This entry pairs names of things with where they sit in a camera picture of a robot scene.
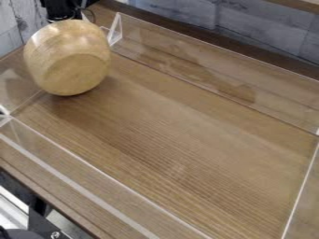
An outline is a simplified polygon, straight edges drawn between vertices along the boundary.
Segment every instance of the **wooden ball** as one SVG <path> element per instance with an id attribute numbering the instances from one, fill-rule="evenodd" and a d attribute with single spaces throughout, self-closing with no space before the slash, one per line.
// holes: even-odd
<path id="1" fill-rule="evenodd" d="M 94 88 L 109 70 L 109 46 L 102 30 L 81 20 L 58 21 L 30 37 L 24 60 L 36 84 L 56 95 Z"/>

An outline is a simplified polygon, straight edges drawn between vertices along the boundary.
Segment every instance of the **round wooden object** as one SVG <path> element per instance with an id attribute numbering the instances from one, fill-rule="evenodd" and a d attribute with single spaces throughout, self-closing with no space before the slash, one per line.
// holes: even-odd
<path id="1" fill-rule="evenodd" d="M 36 84 L 57 95 L 94 88 L 108 73 L 109 57 L 102 30 L 81 20 L 52 23 L 37 31 L 24 48 Z"/>

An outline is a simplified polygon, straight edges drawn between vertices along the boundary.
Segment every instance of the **light wood sphere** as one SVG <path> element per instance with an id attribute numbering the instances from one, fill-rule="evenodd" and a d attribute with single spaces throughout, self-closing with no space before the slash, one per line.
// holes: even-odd
<path id="1" fill-rule="evenodd" d="M 109 58 L 102 30 L 81 20 L 52 23 L 34 33 L 24 48 L 36 84 L 56 95 L 93 89 L 108 74 Z"/>

